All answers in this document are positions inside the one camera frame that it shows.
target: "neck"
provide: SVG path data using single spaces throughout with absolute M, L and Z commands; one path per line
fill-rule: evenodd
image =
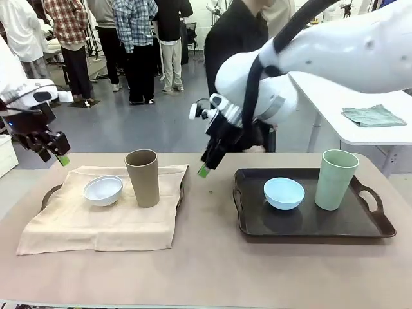
M 247 6 L 247 8 L 250 10 L 250 13 L 254 17 L 256 17 L 259 13 L 259 11 L 264 7 L 264 4 L 262 4 L 262 0 L 242 0 L 243 3 Z

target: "brown cup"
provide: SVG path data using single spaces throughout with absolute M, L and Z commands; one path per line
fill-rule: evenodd
M 152 150 L 136 150 L 124 160 L 139 207 L 149 208 L 159 202 L 157 154 Z

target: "green folded cloth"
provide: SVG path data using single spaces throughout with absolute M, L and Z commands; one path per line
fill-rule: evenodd
M 388 111 L 382 104 L 371 108 L 343 108 L 342 115 L 359 127 L 397 127 L 406 122 Z

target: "green cup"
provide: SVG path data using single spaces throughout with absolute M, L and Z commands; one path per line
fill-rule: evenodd
M 335 211 L 359 165 L 359 159 L 347 151 L 332 149 L 322 155 L 315 203 L 327 211 Z

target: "towel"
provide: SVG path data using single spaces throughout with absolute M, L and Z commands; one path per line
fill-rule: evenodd
M 187 165 L 159 167 L 160 201 L 140 208 L 125 167 L 80 167 L 70 171 L 47 207 L 23 230 L 17 255 L 95 250 L 160 250 L 172 247 L 176 206 Z M 118 176 L 123 190 L 116 203 L 97 207 L 83 197 L 94 178 Z
M 388 111 L 382 104 L 371 108 L 344 108 L 342 115 L 359 127 L 406 126 L 406 122 Z

